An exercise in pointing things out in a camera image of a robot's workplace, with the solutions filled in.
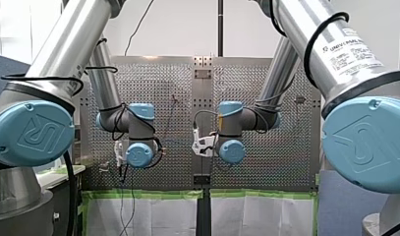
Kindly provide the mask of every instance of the screw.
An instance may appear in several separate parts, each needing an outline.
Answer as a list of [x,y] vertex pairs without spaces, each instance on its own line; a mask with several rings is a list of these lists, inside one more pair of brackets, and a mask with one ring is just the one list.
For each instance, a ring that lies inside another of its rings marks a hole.
[[53,213],[53,222],[58,222],[60,219],[60,214],[58,212]]

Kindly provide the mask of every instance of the light blue joint cap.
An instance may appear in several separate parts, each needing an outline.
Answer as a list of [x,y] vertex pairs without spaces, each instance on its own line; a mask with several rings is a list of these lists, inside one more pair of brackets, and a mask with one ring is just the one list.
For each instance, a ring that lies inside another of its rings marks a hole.
[[276,116],[276,121],[275,121],[275,123],[273,124],[273,126],[272,126],[271,129],[279,128],[279,126],[280,126],[280,120],[281,120],[281,119],[282,119],[282,115],[280,114],[280,112],[278,112],[278,113],[277,113],[277,116]]
[[241,101],[222,101],[218,106],[218,113],[222,117],[233,115],[243,110],[243,103]]
[[50,101],[17,103],[0,113],[0,163],[39,166],[65,153],[74,140],[71,115]]
[[104,127],[102,127],[102,125],[101,125],[101,114],[100,113],[98,113],[96,115],[95,126],[98,127],[98,129],[105,131]]
[[219,154],[225,162],[237,164],[245,158],[245,146],[238,140],[227,141],[221,146]]
[[400,100],[366,96],[326,118],[322,145],[335,169],[365,189],[400,194]]
[[126,151],[127,163],[134,168],[145,168],[153,159],[153,151],[143,143],[135,143],[129,146]]
[[132,103],[129,109],[144,120],[154,120],[154,106],[150,103]]

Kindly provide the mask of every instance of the perforated metal panel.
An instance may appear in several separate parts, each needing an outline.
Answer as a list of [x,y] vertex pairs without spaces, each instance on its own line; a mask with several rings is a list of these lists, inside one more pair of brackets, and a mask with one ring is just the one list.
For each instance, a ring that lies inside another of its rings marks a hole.
[[[128,104],[154,104],[156,136],[168,148],[161,163],[155,168],[134,172],[134,187],[153,190],[192,189],[192,58],[116,57],[113,63],[119,69],[116,81],[122,100]],[[92,90],[89,92],[88,109],[93,166],[86,174],[85,187],[116,187],[119,185],[119,174],[115,167],[114,142],[111,134],[95,127],[98,107]],[[131,186],[130,170],[125,186]]]
[[[167,154],[155,168],[134,172],[134,187],[150,190],[194,187],[193,175],[201,168],[197,166],[200,162],[193,161],[193,158],[199,157],[193,157],[191,150],[192,110],[197,109],[193,107],[192,94],[204,95],[208,93],[199,90],[213,90],[213,95],[207,100],[212,100],[210,109],[218,107],[222,100],[241,100],[252,105],[261,90],[270,63],[268,59],[212,58],[212,86],[194,88],[193,85],[208,83],[194,83],[197,79],[194,77],[195,62],[192,58],[115,57],[112,60],[119,69],[116,81],[123,101],[151,102],[155,105],[156,135],[167,147]],[[306,101],[297,104],[297,96],[304,97]],[[173,97],[178,102],[172,111]],[[93,165],[85,174],[84,188],[96,190],[118,187],[114,142],[111,134],[95,127],[98,108],[91,89],[87,99],[83,102],[87,103],[84,113],[87,111],[87,135]],[[221,160],[214,158],[211,187],[311,190],[318,160],[319,106],[319,94],[300,69],[282,106],[281,127],[267,135],[245,132],[247,157],[238,166],[227,168]],[[215,129],[213,121],[216,119],[204,119],[206,121],[201,123],[208,123],[209,127]],[[130,175],[129,171],[125,183],[128,188],[131,186]]]
[[[252,106],[269,69],[264,59],[214,60],[214,102],[240,100]],[[297,96],[304,97],[302,104]],[[300,67],[286,93],[278,129],[243,132],[247,156],[232,167],[214,159],[212,188],[309,191],[314,188],[319,145],[319,94]]]

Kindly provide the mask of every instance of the warning label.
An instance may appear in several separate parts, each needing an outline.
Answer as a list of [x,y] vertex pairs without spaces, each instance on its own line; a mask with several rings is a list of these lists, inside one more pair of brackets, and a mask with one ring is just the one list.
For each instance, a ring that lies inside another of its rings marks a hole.
[[366,68],[383,66],[358,36],[345,36],[322,48],[323,59],[337,76],[350,76]]

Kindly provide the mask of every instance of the logo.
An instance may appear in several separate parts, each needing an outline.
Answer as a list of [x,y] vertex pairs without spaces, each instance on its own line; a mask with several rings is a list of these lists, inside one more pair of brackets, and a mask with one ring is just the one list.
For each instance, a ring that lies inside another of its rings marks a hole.
[[366,116],[332,136],[339,145],[338,151],[357,173],[381,166],[389,162],[390,156],[395,157],[389,141],[384,140],[375,127],[372,118]]
[[57,146],[65,127],[41,115],[31,117],[19,138],[20,146],[51,153]]

